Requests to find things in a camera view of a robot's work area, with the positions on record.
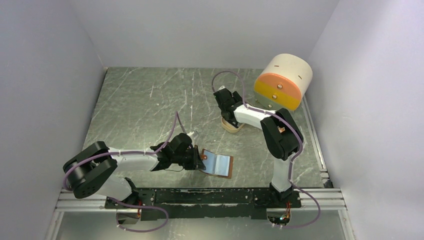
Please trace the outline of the beige plastic tray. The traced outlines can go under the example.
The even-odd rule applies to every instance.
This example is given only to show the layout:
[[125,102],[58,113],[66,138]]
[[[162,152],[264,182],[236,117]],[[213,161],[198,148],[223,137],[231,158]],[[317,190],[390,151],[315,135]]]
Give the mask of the beige plastic tray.
[[231,134],[239,132],[244,127],[244,125],[244,123],[238,123],[236,126],[234,126],[226,121],[223,117],[221,118],[221,127]]

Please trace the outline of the brown leather card holder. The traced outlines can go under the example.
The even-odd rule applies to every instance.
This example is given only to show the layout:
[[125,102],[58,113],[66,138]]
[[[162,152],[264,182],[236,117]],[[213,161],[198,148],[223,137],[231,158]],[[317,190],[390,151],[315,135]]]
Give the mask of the brown leather card holder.
[[234,157],[229,155],[216,154],[209,150],[202,149],[200,154],[205,169],[201,172],[219,178],[232,178]]

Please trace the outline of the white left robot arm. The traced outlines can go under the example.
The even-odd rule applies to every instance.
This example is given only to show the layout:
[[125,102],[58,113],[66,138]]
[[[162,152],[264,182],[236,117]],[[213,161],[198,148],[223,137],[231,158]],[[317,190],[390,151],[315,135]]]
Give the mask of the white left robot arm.
[[139,200],[139,191],[128,177],[118,177],[125,171],[162,171],[171,165],[183,170],[205,170],[207,156],[193,143],[193,133],[179,133],[172,140],[150,146],[148,150],[125,150],[97,141],[66,162],[62,167],[63,187],[75,198],[98,194],[118,200],[132,208]]

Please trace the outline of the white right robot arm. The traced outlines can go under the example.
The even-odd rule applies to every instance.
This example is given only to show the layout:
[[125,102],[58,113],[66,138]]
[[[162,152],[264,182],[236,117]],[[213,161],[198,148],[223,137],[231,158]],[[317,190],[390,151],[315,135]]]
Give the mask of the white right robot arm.
[[262,130],[268,151],[275,158],[269,199],[275,207],[282,207],[293,191],[293,159],[303,150],[304,143],[292,115],[285,108],[275,111],[244,104],[237,91],[230,92],[224,86],[212,91],[221,111],[221,125],[228,132],[236,133],[244,125]]

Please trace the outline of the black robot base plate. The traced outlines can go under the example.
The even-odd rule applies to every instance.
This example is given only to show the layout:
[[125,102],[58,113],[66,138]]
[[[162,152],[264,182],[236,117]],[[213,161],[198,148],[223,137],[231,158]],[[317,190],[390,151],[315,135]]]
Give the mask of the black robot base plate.
[[272,209],[300,208],[300,194],[293,189],[282,196],[270,187],[237,188],[139,188],[138,195],[124,200],[109,197],[104,207],[127,213],[129,205],[150,206],[141,210],[141,221],[250,217],[265,220]]

